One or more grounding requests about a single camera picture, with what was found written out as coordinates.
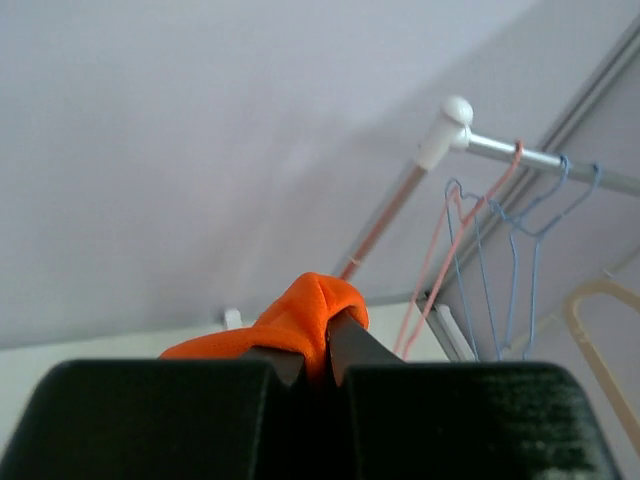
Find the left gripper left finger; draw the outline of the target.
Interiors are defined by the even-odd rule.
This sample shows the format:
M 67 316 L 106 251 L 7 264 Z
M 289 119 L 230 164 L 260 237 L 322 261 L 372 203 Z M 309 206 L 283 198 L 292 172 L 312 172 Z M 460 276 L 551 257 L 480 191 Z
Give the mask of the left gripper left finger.
M 5 479 L 266 479 L 291 463 L 280 419 L 295 353 L 236 360 L 80 359 L 37 384 L 1 461 Z

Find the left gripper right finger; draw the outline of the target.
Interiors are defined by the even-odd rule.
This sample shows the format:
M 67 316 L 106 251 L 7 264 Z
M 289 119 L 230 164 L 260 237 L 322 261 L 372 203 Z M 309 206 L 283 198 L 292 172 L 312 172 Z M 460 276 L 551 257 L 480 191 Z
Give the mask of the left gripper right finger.
M 347 313 L 328 326 L 341 479 L 618 479 L 591 404 L 536 362 L 407 363 Z

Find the orange t shirt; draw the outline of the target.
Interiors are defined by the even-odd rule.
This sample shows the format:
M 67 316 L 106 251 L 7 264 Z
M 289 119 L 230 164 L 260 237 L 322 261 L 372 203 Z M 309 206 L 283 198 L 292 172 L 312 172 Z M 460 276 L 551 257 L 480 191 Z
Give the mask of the orange t shirt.
M 266 347 L 302 355 L 309 379 L 318 383 L 326 373 L 327 328 L 342 311 L 347 311 L 361 327 L 369 327 L 366 303 L 356 288 L 336 277 L 307 272 L 252 326 L 187 340 L 168 348 L 160 357 L 234 359 L 254 347 Z

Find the pink wire hanger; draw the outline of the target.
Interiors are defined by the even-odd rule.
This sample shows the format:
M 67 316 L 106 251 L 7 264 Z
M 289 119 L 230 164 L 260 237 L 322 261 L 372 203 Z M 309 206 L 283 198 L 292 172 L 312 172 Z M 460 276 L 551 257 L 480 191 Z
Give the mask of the pink wire hanger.
M 427 295 L 426 303 L 421 309 L 420 317 L 416 321 L 410 334 L 407 334 L 407 331 L 412 315 L 411 308 L 406 310 L 402 319 L 400 331 L 392 349 L 392 352 L 397 354 L 402 360 L 408 359 L 413 344 L 418 339 L 422 328 L 426 324 L 427 317 L 434 307 L 436 296 L 440 292 L 449 267 L 454 262 L 467 228 L 476 219 L 477 215 L 489 205 L 489 201 L 499 192 L 506 181 L 512 177 L 520 165 L 524 150 L 523 142 L 516 140 L 513 147 L 514 150 L 509 161 L 509 166 L 483 195 L 478 196 L 465 193 L 462 184 L 456 178 L 451 179 L 445 187 L 444 203 L 420 270 L 418 282 L 411 296 L 411 303 L 415 303 L 418 300 L 422 285 L 426 280 L 429 267 L 432 263 L 435 247 L 443 235 L 444 226 L 447 226 L 449 231 L 450 245 L 438 270 L 436 279 L 430 288 L 430 293 Z

